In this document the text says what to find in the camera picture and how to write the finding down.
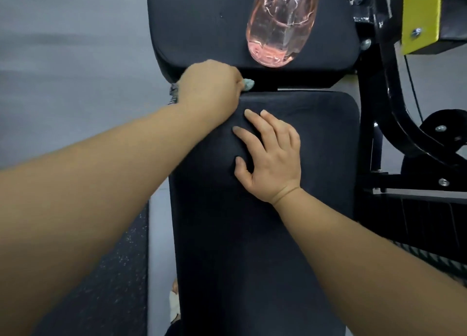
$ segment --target gray floor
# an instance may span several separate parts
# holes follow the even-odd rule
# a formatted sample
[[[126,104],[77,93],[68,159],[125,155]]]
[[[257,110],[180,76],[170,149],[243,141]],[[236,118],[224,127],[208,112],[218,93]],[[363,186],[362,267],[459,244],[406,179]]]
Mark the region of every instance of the gray floor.
[[[467,47],[409,57],[426,117],[467,106]],[[404,67],[407,107],[419,122]],[[164,105],[146,0],[0,0],[0,167],[90,137]],[[337,89],[358,99],[352,78]],[[384,143],[383,169],[402,155]],[[168,185],[150,203],[149,334],[169,324],[175,257]]]

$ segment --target pink transparent bottle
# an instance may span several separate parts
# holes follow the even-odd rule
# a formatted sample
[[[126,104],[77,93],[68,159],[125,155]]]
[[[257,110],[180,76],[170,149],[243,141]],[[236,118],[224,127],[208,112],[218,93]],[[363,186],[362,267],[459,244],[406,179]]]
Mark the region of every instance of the pink transparent bottle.
[[[255,0],[247,26],[248,49],[267,67],[282,67],[302,50],[318,0]]]

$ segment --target black cushion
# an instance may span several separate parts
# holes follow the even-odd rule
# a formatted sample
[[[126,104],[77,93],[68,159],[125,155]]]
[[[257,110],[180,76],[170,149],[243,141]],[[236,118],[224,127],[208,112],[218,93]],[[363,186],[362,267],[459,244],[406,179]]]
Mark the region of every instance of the black cushion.
[[[301,136],[302,187],[344,215],[353,210],[359,112],[347,94],[246,93],[236,112],[170,176],[185,335],[343,336],[316,277],[271,205],[234,176],[252,160],[232,126],[267,109]]]
[[[210,58],[238,67],[257,83],[325,87],[327,77],[335,82],[357,60],[359,40],[348,0],[319,0],[299,56],[283,68],[263,67],[250,56],[245,39],[253,1],[148,0],[152,43],[166,78],[174,82],[186,67]]]

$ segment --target bare skin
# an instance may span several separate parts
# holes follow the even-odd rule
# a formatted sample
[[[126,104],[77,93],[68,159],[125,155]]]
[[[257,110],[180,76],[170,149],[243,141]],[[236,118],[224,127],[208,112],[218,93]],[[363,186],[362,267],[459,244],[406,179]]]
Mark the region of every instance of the bare skin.
[[[355,336],[467,334],[467,290],[445,274],[341,215],[300,188],[300,138],[289,124],[245,111],[261,133],[234,133],[254,172],[237,158],[247,191],[271,203]]]
[[[0,172],[2,335],[32,332],[234,112],[242,88],[236,68],[194,64],[179,81],[178,104]]]

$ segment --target yellow metal plate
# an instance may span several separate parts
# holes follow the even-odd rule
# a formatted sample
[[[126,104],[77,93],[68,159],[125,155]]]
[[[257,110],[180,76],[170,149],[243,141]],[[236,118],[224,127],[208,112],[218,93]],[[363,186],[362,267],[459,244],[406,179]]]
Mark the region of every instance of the yellow metal plate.
[[[404,0],[402,53],[409,54],[434,44],[440,37],[441,0]],[[412,32],[421,28],[418,37]]]

